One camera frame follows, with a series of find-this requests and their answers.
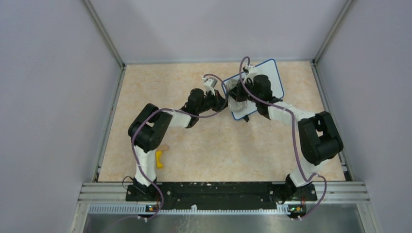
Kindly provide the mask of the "blue-framed small whiteboard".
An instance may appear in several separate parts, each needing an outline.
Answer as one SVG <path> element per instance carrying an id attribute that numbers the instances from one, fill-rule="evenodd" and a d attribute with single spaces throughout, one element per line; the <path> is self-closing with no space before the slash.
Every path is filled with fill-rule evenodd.
<path id="1" fill-rule="evenodd" d="M 250 62 L 250 58 L 249 57 L 245 57 L 241 63 L 240 63 L 240 73 L 235 74 L 227 79 L 225 79 L 223 81 L 223 91 L 226 94 L 228 93 L 228 88 L 226 87 L 226 82 L 230 79 L 233 80 L 244 80 L 246 78 L 253 78 L 252 76 L 246 76 L 245 73 L 243 72 L 242 68 L 245 65 L 253 65 Z M 280 99 L 280 101 L 282 101 L 282 98 L 284 97 L 284 88 L 283 88 L 283 84 L 281 82 L 281 78 L 279 75 L 279 71 L 278 71 L 278 67 L 276 64 L 276 61 L 274 59 L 269 59 L 267 61 L 261 62 L 257 65 L 253 65 L 257 68 L 258 70 L 258 74 L 264 74 L 267 75 L 269 77 L 269 80 L 271 82 L 271 90 L 273 92 L 273 94 Z M 240 112 L 231 112 L 232 117 L 234 118 L 234 120 L 241 120 L 243 119 L 243 117 L 245 115 L 250 116 L 251 114 L 258 112 L 259 114 L 263 115 L 264 117 L 268 117 L 269 113 L 268 113 L 268 108 L 271 106 L 272 103 L 269 102 L 263 102 L 260 99 L 257 99 L 258 102 L 252 102 L 250 100 L 246 100 L 246 108 L 243 111 Z"/>

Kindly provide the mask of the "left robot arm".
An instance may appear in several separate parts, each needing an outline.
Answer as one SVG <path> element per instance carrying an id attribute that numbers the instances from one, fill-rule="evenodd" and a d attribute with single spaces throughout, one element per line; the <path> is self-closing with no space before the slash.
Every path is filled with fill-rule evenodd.
<path id="1" fill-rule="evenodd" d="M 162 197 L 156 189 L 156 151 L 170 127 L 192 128 L 209 110 L 218 113 L 228 106 L 226 97 L 218 90 L 191 90 L 187 101 L 178 110 L 159 108 L 148 103 L 128 129 L 134 157 L 136 174 L 128 186 L 127 201 L 155 201 Z"/>

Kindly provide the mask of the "grey oval whiteboard eraser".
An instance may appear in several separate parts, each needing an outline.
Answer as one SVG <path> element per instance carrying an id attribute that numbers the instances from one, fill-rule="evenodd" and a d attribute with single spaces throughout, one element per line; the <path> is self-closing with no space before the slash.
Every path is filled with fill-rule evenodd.
<path id="1" fill-rule="evenodd" d="M 228 108 L 231 112 L 240 112 L 246 108 L 246 101 L 237 101 L 238 80 L 230 79 L 226 82 L 228 88 Z"/>

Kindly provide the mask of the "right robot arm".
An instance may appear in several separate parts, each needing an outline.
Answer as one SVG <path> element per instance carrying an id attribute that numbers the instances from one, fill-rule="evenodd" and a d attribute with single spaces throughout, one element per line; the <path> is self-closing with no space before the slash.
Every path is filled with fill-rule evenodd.
<path id="1" fill-rule="evenodd" d="M 292 145 L 297 163 L 277 192 L 282 201 L 298 200 L 304 195 L 319 170 L 343 150 L 343 141 L 331 114 L 327 111 L 313 113 L 298 109 L 275 97 L 266 75 L 239 78 L 237 100 L 255 103 L 260 115 L 292 128 Z"/>

